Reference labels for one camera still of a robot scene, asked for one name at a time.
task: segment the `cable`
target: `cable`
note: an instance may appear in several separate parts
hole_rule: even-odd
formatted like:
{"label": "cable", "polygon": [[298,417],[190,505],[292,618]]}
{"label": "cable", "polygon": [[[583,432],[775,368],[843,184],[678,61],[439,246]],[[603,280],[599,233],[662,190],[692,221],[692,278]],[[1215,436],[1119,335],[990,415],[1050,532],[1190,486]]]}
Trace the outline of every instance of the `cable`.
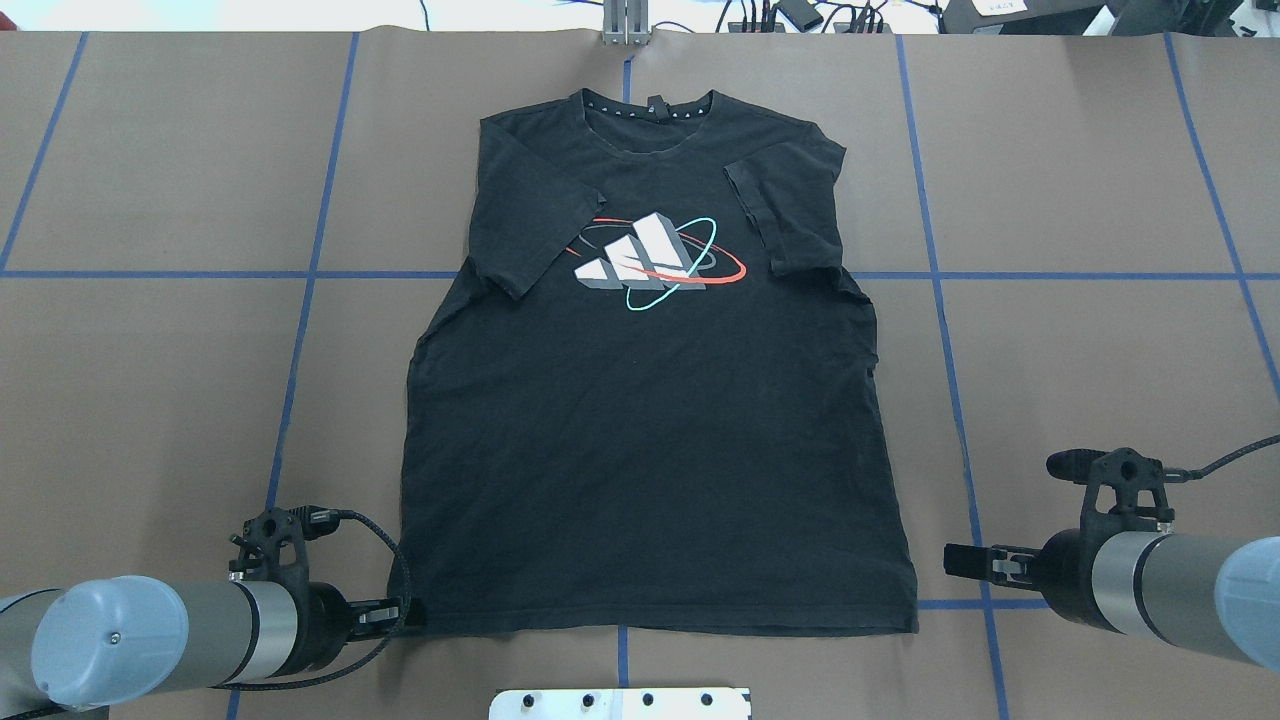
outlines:
{"label": "cable", "polygon": [[40,710],[28,710],[26,712],[10,715],[3,720],[36,720],[36,717],[49,717],[50,715],[58,715],[59,712],[67,712],[67,708],[60,705],[50,705],[47,707],[41,707]]}
{"label": "cable", "polygon": [[223,691],[292,691],[301,688],[311,688],[321,683],[337,680],[338,678],[349,675],[356,670],[360,670],[365,665],[369,665],[369,662],[372,661],[372,659],[378,657],[378,655],[387,648],[387,646],[392,642],[392,638],[398,635],[401,630],[404,629],[404,619],[408,618],[408,605],[410,601],[412,600],[412,596],[410,593],[413,591],[412,585],[410,584],[408,562],[404,560],[404,555],[401,552],[399,546],[396,544],[396,541],[393,541],[392,537],[387,534],[385,530],[379,528],[376,523],[361,515],[360,512],[356,512],[355,510],[338,510],[337,512],[338,518],[342,518],[344,520],[356,520],[362,525],[365,525],[366,528],[369,528],[370,530],[372,530],[374,534],[378,536],[378,539],[383,541],[383,543],[385,543],[387,547],[390,548],[392,553],[396,555],[396,562],[399,565],[401,570],[401,582],[403,583],[403,588],[401,589],[401,597],[399,597],[401,609],[399,609],[399,615],[396,618],[396,625],[387,633],[385,637],[383,637],[381,642],[379,642],[378,646],[374,647],[374,650],[369,651],[367,655],[352,662],[351,665],[343,667],[342,670],[335,670],[333,673],[329,673],[328,675],[311,678],[308,680],[294,680],[292,683],[265,683],[265,684],[223,683],[220,685],[214,685],[214,688]]}
{"label": "cable", "polygon": [[879,5],[872,8],[872,17],[867,19],[867,32],[873,35],[878,32],[884,32],[884,13],[881,13],[881,10],[884,9],[884,5],[888,5],[888,0],[884,0]]}
{"label": "cable", "polygon": [[680,29],[682,29],[682,31],[685,31],[685,32],[692,32],[694,35],[698,35],[698,33],[696,33],[695,31],[692,31],[692,29],[689,29],[689,26],[685,26],[685,24],[680,24],[680,23],[677,23],[676,20],[662,20],[660,23],[653,23],[653,29],[658,29],[658,28],[659,28],[659,27],[662,27],[662,26],[672,26],[672,27],[678,27]]}
{"label": "cable", "polygon": [[1236,450],[1234,452],[1229,452],[1229,454],[1224,455],[1222,457],[1219,457],[1217,460],[1210,462],[1208,465],[1204,465],[1199,470],[1192,470],[1189,473],[1190,479],[1198,480],[1198,479],[1203,478],[1204,475],[1212,473],[1213,470],[1217,470],[1222,465],[1226,465],[1228,462],[1233,462],[1235,460],[1239,460],[1240,457],[1244,457],[1245,455],[1253,452],[1254,450],[1262,450],[1263,447],[1267,447],[1268,445],[1275,445],[1277,442],[1280,442],[1280,436],[1271,436],[1268,438],[1262,438],[1258,442],[1251,442],[1249,445],[1245,445],[1240,450]]}
{"label": "cable", "polygon": [[854,18],[854,22],[849,23],[849,27],[845,28],[845,35],[852,35],[855,32],[861,33],[864,27],[872,24],[872,18],[876,12],[872,10],[872,4],[869,1],[865,3],[861,8],[858,9],[858,17]]}
{"label": "cable", "polygon": [[925,5],[924,3],[916,3],[915,0],[902,0],[902,3],[906,3],[908,5],[915,5],[916,8],[923,8],[928,10],[931,15],[942,14],[942,6],[938,5],[937,3],[933,3],[932,5]]}
{"label": "cable", "polygon": [[[733,4],[733,0],[724,0],[724,6],[721,9],[721,17],[716,20],[716,32],[719,32],[721,26],[724,24],[724,15],[728,14],[728,6]],[[746,0],[737,0],[737,4],[742,6],[742,20],[746,20]]]}
{"label": "cable", "polygon": [[851,17],[849,18],[850,27],[852,27],[854,20],[858,19],[858,5],[850,5],[849,3],[819,3],[819,5],[835,5],[836,6],[836,9],[832,10],[829,15],[827,15],[827,22],[822,23],[822,29],[818,31],[819,35],[827,32],[827,28],[831,27],[831,20],[836,19],[836,13],[844,10],[845,8],[849,8],[850,10],[852,10],[852,13],[850,13]]}

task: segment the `white three-bar logo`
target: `white three-bar logo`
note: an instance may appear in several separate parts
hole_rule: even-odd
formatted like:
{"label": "white three-bar logo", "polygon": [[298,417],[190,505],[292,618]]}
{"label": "white three-bar logo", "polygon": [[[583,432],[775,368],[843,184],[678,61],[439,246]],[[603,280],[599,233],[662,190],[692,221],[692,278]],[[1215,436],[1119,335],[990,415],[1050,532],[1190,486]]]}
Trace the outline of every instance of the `white three-bar logo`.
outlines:
{"label": "white three-bar logo", "polygon": [[701,283],[681,282],[699,275],[671,220],[653,213],[631,223],[631,228],[635,234],[604,246],[608,261],[596,258],[573,270],[579,282],[600,290],[704,288]]}

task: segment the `printed logo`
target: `printed logo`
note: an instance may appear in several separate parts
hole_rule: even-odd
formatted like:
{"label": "printed logo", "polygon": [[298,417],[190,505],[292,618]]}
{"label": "printed logo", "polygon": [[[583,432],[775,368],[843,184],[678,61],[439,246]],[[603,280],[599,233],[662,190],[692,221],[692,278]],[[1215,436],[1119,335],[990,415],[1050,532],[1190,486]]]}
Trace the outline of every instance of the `printed logo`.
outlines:
{"label": "printed logo", "polygon": [[[746,265],[731,252],[716,245],[717,224],[712,218],[698,218],[676,227],[668,218],[652,213],[635,222],[617,218],[595,218],[593,224],[579,233],[575,242],[582,242],[595,252],[604,252],[573,270],[580,283],[594,290],[626,290],[627,309],[649,310],[663,302],[677,290],[705,290],[713,284],[731,284],[746,277]],[[710,225],[709,237],[703,241],[686,232],[686,228]],[[588,240],[590,233],[598,240],[604,229],[630,228],[617,240],[595,245]],[[584,258],[571,245],[568,252]],[[726,277],[707,277],[704,273],[717,266],[717,255],[723,255],[737,265],[736,272]],[[632,291],[658,291],[657,299],[646,305],[632,302]]]}

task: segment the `black t-shirt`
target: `black t-shirt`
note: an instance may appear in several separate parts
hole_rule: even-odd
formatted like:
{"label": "black t-shirt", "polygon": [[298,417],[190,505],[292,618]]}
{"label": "black t-shirt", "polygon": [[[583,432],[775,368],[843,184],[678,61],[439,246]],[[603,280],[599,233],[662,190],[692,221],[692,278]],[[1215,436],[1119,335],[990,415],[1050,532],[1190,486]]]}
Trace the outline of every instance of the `black t-shirt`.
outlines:
{"label": "black t-shirt", "polygon": [[425,632],[915,632],[844,147],[716,91],[653,108],[480,124],[468,258],[408,374]]}

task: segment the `grid line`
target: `grid line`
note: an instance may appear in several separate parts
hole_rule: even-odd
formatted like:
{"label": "grid line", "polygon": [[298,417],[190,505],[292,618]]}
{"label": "grid line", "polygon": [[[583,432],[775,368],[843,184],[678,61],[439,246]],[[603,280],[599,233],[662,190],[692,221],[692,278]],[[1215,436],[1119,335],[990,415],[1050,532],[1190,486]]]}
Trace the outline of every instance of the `grid line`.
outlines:
{"label": "grid line", "polygon": [[[915,108],[911,102],[911,78],[906,65],[906,46],[902,36],[893,36],[897,47],[899,76],[902,83],[902,104],[906,110],[906,131],[911,143],[911,164],[915,169],[915,188],[920,202],[920,223],[924,229],[924,246],[929,255],[929,278],[933,282],[933,302],[938,314],[938,331],[942,336],[942,359],[947,370],[947,388],[951,395],[951,415],[960,439],[960,457],[964,465],[965,492],[969,496],[969,530],[974,544],[982,542],[982,521],[978,514],[978,493],[973,482],[973,465],[969,460],[969,438],[964,424],[964,406],[960,404],[960,387],[956,379],[955,355],[951,348],[951,328],[947,325],[946,300],[942,293],[942,277],[938,268],[937,245],[933,238],[933,219],[929,214],[929,196],[924,184],[924,163],[920,159],[920,138],[915,123]],[[1009,700],[1005,692],[1005,670],[1000,657],[1000,635],[996,630],[996,611],[991,602],[991,585],[979,583],[982,596],[982,616],[987,629],[987,653],[991,659],[991,678],[996,691],[996,710],[1000,720],[1009,720]]]}
{"label": "grid line", "polygon": [[631,687],[631,651],[627,647],[626,625],[618,625],[618,687]]}
{"label": "grid line", "polygon": [[[347,70],[342,81],[342,97],[338,101],[338,118],[334,122],[333,141],[329,145],[329,165],[325,170],[324,191],[320,196],[320,213],[316,218],[316,236],[311,246],[311,264],[306,273],[306,290],[302,293],[302,309],[298,311],[298,332],[293,338],[293,355],[289,360],[289,379],[284,387],[284,405],[280,410],[280,427],[275,434],[275,452],[271,457],[271,474],[266,484],[265,507],[275,505],[275,492],[280,486],[280,469],[284,464],[284,437],[289,429],[293,413],[293,398],[298,387],[298,361],[302,359],[302,343],[306,340],[307,324],[311,319],[311,299],[315,296],[316,275],[320,268],[320,251],[324,249],[324,231],[329,215],[329,199],[333,195],[333,178],[338,170],[338,151],[342,149],[342,131],[347,118],[347,100],[351,97],[351,78],[356,68],[356,50],[360,47],[360,33],[351,33],[347,50]],[[232,691],[227,700],[227,720],[237,720],[239,714],[239,691]]]}
{"label": "grid line", "polygon": [[628,55],[626,60],[622,60],[622,101],[631,102],[631,60],[635,60],[635,55]]}
{"label": "grid line", "polygon": [[63,88],[54,102],[54,111],[49,115],[49,124],[45,126],[45,136],[40,140],[40,149],[36,150],[36,159],[31,163],[31,173],[27,176],[27,184],[22,188],[22,197],[18,199],[18,209],[14,210],[13,223],[9,225],[9,234],[5,236],[4,247],[0,249],[0,270],[9,264],[9,254],[13,252],[13,243],[18,241],[18,228],[22,227],[22,217],[27,213],[27,202],[36,190],[36,178],[40,176],[40,167],[45,164],[45,152],[54,140],[54,129],[58,128],[58,119],[63,115],[63,106],[67,105],[67,95],[76,81],[76,70],[79,68],[81,58],[84,55],[84,44],[88,42],[88,33],[82,32],[79,42],[76,44],[76,53],[72,55],[72,64],[67,68],[67,77],[63,78]]}
{"label": "grid line", "polygon": [[[453,279],[457,270],[0,270],[12,279]],[[855,270],[860,281],[1167,281],[1167,282],[1276,282],[1280,273],[1091,273],[1038,270]]]}
{"label": "grid line", "polygon": [[1196,132],[1196,120],[1192,118],[1190,104],[1187,101],[1187,88],[1183,86],[1183,73],[1178,68],[1178,53],[1174,51],[1174,36],[1165,33],[1165,54],[1169,55],[1169,69],[1174,76],[1174,87],[1178,90],[1178,104],[1183,110],[1183,120],[1187,123],[1187,135],[1192,141],[1192,150],[1196,151],[1196,161],[1199,164],[1201,176],[1204,177],[1204,188],[1208,191],[1210,201],[1213,204],[1213,214],[1217,217],[1217,227],[1222,232],[1222,242],[1226,243],[1226,254],[1231,258],[1231,266],[1235,269],[1235,278],[1240,283],[1240,295],[1244,296],[1244,305],[1249,310],[1249,322],[1253,324],[1253,333],[1258,338],[1258,347],[1262,350],[1262,361],[1267,366],[1267,375],[1271,378],[1271,389],[1280,400],[1280,373],[1276,372],[1276,361],[1271,355],[1271,346],[1267,343],[1267,333],[1262,329],[1262,318],[1258,316],[1258,307],[1253,302],[1253,292],[1249,290],[1249,281],[1244,275],[1244,265],[1240,264],[1240,254],[1236,251],[1235,240],[1231,237],[1231,227],[1226,222],[1226,211],[1222,210],[1222,200],[1217,195],[1217,184],[1213,183],[1213,173],[1208,169],[1208,160],[1204,159],[1204,149],[1199,142],[1199,133]]}

